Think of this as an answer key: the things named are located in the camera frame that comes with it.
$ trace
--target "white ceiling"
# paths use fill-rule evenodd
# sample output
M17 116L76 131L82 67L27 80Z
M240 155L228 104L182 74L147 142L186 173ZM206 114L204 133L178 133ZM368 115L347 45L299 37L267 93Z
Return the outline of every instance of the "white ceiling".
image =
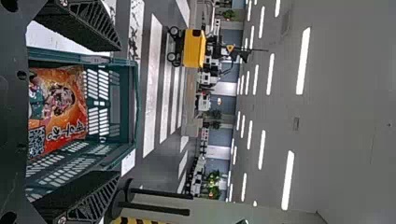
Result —
M263 38L260 13L266 6ZM291 30L280 38L281 16L293 6ZM276 54L271 96L265 95L269 53L255 52L248 96L237 111L247 116L245 136L233 166L233 199L280 208L288 150L295 152L290 209L316 212L330 224L394 223L396 219L396 1L259 0L246 22L255 25L254 48ZM312 26L303 96L295 95L303 30ZM260 65L252 95L254 67ZM300 130L292 130L294 117ZM248 122L253 120L251 149ZM264 166L257 168L266 130Z

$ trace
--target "light fixture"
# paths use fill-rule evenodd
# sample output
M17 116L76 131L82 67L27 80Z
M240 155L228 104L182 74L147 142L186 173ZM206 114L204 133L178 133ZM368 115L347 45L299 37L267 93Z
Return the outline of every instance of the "light fixture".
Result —
M250 72L247 71L247 86L245 87L245 95L248 95L248 84L250 82Z
M244 138L244 132L245 132L245 115L242 116L241 138Z
M238 86L236 88L236 94L239 94L239 88L241 88L241 78L238 78Z
M234 144L235 139L231 142L231 155L233 155L233 144Z
M239 119L241 118L241 111L238 111L238 118L236 119L236 130L239 131Z
M231 186L230 186L230 192L229 192L228 198L230 199L229 200L230 202L233 201L233 184L231 184Z
M243 95L244 94L244 85L245 85L245 76L242 76L241 90L239 92L239 95Z
M228 182L227 182L227 186L230 187L231 184L231 170L228 172Z
M251 132L253 131L253 121L251 120L248 124L248 135L247 135L247 150L250 150L251 144Z
M279 16L279 11L280 11L280 0L276 0L276 4L275 4L275 17Z
M289 151L288 161L286 163L286 173L285 182L283 184L283 194L282 194L282 210L287 211L289 208L289 198L290 198L290 188L291 179L293 176L293 166L294 166L294 153Z
M265 7L262 7L262 14L260 16L260 30L259 30L259 39L262 38L262 30L264 28L264 17L265 17Z
M311 36L311 27L308 27L303 32L303 41L301 43L300 65L298 68L296 94L302 95L304 92L304 80L306 72L306 62L308 60L309 39Z
M259 79L259 65L256 64L256 68L254 70L254 83L253 83L253 95L256 95L257 92L257 81Z
M233 165L236 164L236 151L238 150L238 147L235 147L235 150L233 151Z
M272 78L273 78L273 73L274 73L274 63L275 63L275 54L272 53L270 55L270 64L268 67L267 95L271 95Z
M241 193L241 201L242 202L245 201L245 194L247 192L247 179L248 179L248 175L247 175L247 173L244 173L244 181L242 183L242 193Z
M251 14L251 0L248 1L248 7L247 7L247 21L250 21L250 14Z
M265 130L262 130L262 141L260 142L260 153L259 153L259 170L262 169L262 163L264 161L265 137L266 137L266 132Z
M254 42L254 26L251 26L251 30L250 30L250 49L253 49L253 42Z

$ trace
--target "ceiling light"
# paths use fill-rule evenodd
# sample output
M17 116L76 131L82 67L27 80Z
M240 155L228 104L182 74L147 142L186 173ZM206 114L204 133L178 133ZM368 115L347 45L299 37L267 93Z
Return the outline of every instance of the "ceiling light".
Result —
M228 172L228 182L227 182L227 186L230 187L231 184L231 170Z
M239 88L241 87L241 78L238 78L238 86L236 88L236 94L239 94Z
M233 151L233 165L236 164L236 151L238 150L238 147L235 147L235 150Z
M262 7L262 14L260 16L260 30L259 30L259 39L262 38L262 30L264 28L264 17L265 17L265 7Z
M231 155L233 155L233 144L234 144L234 139L233 139L233 141L231 142Z
M260 142L260 154L259 154L259 170L262 169L262 163L264 161L264 150L265 150L265 130L262 130L262 141Z
M230 192L229 192L228 198L230 199L230 202L233 201L233 184L231 184L231 186L230 186Z
M256 95L257 92L257 81L259 79L259 65L256 64L256 68L254 70L254 83L253 83L253 95Z
M244 85L245 85L245 76L242 76L241 89L240 89L239 95L244 94Z
M239 131L239 119L241 118L241 111L238 111L238 118L236 119L236 130Z
M276 0L276 4L275 4L275 17L279 16L279 11L280 11L280 0Z
M242 193L241 193L241 201L242 202L245 201L245 194L247 191L247 179L248 179L248 175L247 175L247 173L244 173L244 181L242 183Z
M248 124L248 136L247 136L247 150L250 150L251 144L251 132L253 131L253 121L251 120Z
M250 72L247 71L247 86L245 87L245 95L248 95L248 84L250 82Z
M293 176L293 166L294 166L294 153L289 151L288 161L286 163L286 173L285 182L283 184L283 195L282 195L282 210L287 211L289 208L289 198L290 198L290 188L291 179Z
M251 30L250 30L250 49L253 49L253 42L254 42L254 26L251 26Z
M302 95L304 91L304 80L306 71L306 62L308 60L309 39L311 36L311 27L308 27L303 32L303 41L301 43L300 65L298 68L296 94Z
M268 68L267 95L271 95L272 78L273 78L273 73L274 73L274 63L275 63L275 54L272 53L270 55L270 65Z
M250 14L251 14L251 0L248 2L248 7L247 7L247 21L250 21Z
M244 138L244 132L245 132L245 115L242 116L241 138Z

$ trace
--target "yellow cart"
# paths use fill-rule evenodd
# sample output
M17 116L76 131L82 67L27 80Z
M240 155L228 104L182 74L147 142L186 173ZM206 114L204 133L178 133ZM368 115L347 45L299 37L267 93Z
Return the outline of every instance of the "yellow cart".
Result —
M169 29L168 33L175 40L175 52L166 55L168 62L174 67L181 65L189 68L202 68L204 66L206 37L202 30L179 30L176 26Z

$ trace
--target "yellow and black stripe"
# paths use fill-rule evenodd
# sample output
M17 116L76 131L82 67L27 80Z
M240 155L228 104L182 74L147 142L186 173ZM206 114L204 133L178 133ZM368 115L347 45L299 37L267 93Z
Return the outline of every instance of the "yellow and black stripe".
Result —
M112 224L169 224L160 221L143 220L134 217L119 217Z

